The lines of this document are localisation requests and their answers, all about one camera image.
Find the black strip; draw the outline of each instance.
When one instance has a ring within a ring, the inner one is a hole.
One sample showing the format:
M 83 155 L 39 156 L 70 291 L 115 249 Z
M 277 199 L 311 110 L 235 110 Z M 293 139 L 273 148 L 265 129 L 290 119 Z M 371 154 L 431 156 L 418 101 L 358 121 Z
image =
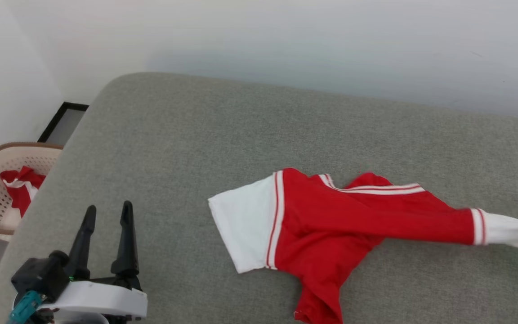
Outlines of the black strip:
M 55 127 L 57 127 L 57 124 L 61 120 L 61 117 L 65 114 L 65 112 L 68 109 L 78 110 L 78 111 L 87 111 L 87 108 L 89 108 L 89 105 L 86 104 L 74 104 L 74 103 L 63 103 L 61 107 L 59 107 L 59 110 L 57 113 L 55 113 L 55 116 L 51 119 L 49 122 L 49 125 L 45 128 L 43 131 L 43 134 L 39 137 L 37 140 L 38 143 L 45 143 L 47 142 L 47 139 L 49 139 L 49 136 L 51 136 L 51 133 L 53 133 L 53 130 Z

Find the gray fabric surface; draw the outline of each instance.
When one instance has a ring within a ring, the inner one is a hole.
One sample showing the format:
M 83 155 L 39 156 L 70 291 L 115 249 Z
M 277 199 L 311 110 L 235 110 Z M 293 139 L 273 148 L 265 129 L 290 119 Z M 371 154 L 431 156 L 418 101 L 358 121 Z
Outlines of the gray fabric surface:
M 454 207 L 518 217 L 518 119 L 193 76 L 140 73 L 89 108 L 0 264 L 68 252 L 97 206 L 89 268 L 109 275 L 133 202 L 145 323 L 293 323 L 289 274 L 237 275 L 207 198 L 295 167 L 345 185 L 364 171 L 419 182 Z M 518 323 L 518 250 L 386 240 L 341 291 L 348 324 Z

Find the white wall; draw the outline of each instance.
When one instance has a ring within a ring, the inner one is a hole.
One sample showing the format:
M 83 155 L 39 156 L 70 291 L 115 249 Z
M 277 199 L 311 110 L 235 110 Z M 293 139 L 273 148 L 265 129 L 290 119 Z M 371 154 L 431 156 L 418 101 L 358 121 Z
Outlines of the white wall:
M 6 2 L 67 101 L 162 71 L 518 115 L 518 1 Z
M 0 0 L 0 144 L 36 141 L 63 97 Z

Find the red fabric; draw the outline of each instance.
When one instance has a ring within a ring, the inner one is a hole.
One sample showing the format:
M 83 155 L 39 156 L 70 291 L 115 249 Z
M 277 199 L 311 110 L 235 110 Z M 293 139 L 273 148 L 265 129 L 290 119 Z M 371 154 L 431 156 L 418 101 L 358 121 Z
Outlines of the red fabric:
M 1 180 L 5 180 L 7 183 L 11 184 L 14 181 L 23 181 L 30 183 L 31 186 L 39 189 L 43 180 L 45 180 L 45 175 L 36 174 L 33 169 L 28 166 L 23 166 L 21 170 L 9 170 L 3 171 L 0 173 Z M 19 209 L 20 215 L 23 218 L 23 215 L 27 211 L 27 207 L 31 203 L 31 197 L 29 197 L 29 191 L 25 187 L 25 185 L 15 188 L 9 187 L 6 185 L 7 192 L 9 197 L 12 199 L 11 207 Z
M 473 244 L 473 216 L 422 191 L 376 195 L 345 193 L 294 169 L 283 173 L 285 211 L 275 265 L 300 279 L 295 318 L 341 324 L 339 289 L 351 271 L 384 237 Z M 356 186 L 390 186 L 364 174 Z

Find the laundry basket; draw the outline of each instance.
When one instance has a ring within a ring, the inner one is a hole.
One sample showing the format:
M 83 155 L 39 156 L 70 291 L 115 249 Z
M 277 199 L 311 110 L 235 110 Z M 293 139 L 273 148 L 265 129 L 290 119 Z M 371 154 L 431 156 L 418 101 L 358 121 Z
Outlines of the laundry basket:
M 22 166 L 32 168 L 35 173 L 47 175 L 63 146 L 45 143 L 16 142 L 0 146 L 0 173 L 6 170 L 21 170 Z M 9 241 L 21 217 L 11 207 L 12 199 L 0 179 L 0 239 Z

